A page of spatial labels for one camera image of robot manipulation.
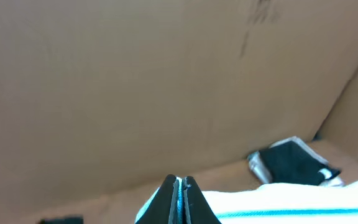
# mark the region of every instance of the black fabric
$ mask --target black fabric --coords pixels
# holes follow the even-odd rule
[[[332,173],[329,179],[341,173],[339,169],[320,163],[293,141],[260,150],[259,153],[272,175],[273,183],[319,185],[326,180],[319,170],[329,170]]]
[[[84,224],[82,217],[64,217],[49,220],[41,220],[39,224]]]

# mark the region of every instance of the black and white fabric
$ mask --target black and white fabric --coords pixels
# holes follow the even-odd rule
[[[263,184],[289,183],[340,187],[341,171],[332,168],[300,138],[294,136],[248,156],[250,170]]]

